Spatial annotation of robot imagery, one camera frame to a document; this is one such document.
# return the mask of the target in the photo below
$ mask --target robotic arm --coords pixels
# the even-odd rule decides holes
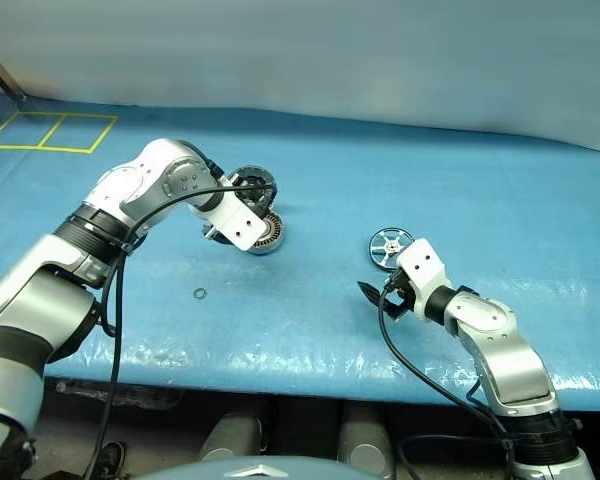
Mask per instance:
[[[13,478],[31,463],[29,439],[42,402],[44,366],[74,353],[100,316],[85,286],[102,287],[121,251],[173,208],[151,217],[125,244],[156,207],[196,190],[232,185],[193,145],[155,140],[135,160],[105,173],[78,209],[0,281],[0,478]],[[256,212],[229,191],[186,201],[225,243],[249,250],[267,230],[262,217],[271,213],[275,184],[267,188],[266,205]]]
[[[477,292],[453,289],[444,265],[429,242],[419,239],[397,258],[398,268],[385,290],[403,300],[383,305],[394,319],[407,311],[436,322],[472,355],[489,408],[514,443],[518,479],[586,480],[593,473],[576,446],[574,424],[564,416],[538,354],[520,336],[513,310]],[[380,292],[360,283],[376,306]]]

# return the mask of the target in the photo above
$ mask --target white wall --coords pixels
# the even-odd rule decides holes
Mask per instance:
[[[600,0],[0,0],[0,59],[44,97],[600,149]]]

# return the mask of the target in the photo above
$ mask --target metal ring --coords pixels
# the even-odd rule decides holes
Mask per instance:
[[[406,230],[396,227],[383,228],[369,240],[369,256],[374,265],[390,272],[398,268],[398,255],[414,241],[413,236]]]
[[[206,296],[207,296],[207,291],[206,291],[204,288],[202,288],[202,287],[200,287],[200,288],[196,288],[196,289],[193,291],[193,296],[194,296],[195,298],[197,298],[198,300],[202,300],[204,297],[206,297]]]

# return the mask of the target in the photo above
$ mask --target yellow square outline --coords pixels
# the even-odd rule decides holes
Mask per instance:
[[[50,128],[47,130],[47,133],[44,134],[42,139],[38,142],[37,145],[1,145],[0,150],[41,150],[45,152],[68,152],[68,153],[93,153],[98,145],[104,140],[113,125],[118,121],[118,115],[105,115],[105,114],[97,114],[97,113],[71,113],[71,112],[15,112],[11,117],[9,117],[2,125],[0,125],[0,132],[4,130],[7,125],[12,123],[16,118],[24,115],[39,115],[39,116],[57,116],[60,117]],[[45,143],[49,141],[51,136],[58,130],[62,122],[65,121],[68,117],[86,117],[86,118],[108,118],[109,123],[107,126],[100,132],[98,138],[91,144],[89,148],[72,148],[72,147],[47,147]]]

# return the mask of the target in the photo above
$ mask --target black shoe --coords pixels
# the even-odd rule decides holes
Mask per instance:
[[[122,442],[109,442],[102,447],[89,480],[115,480],[122,470],[125,450]]]

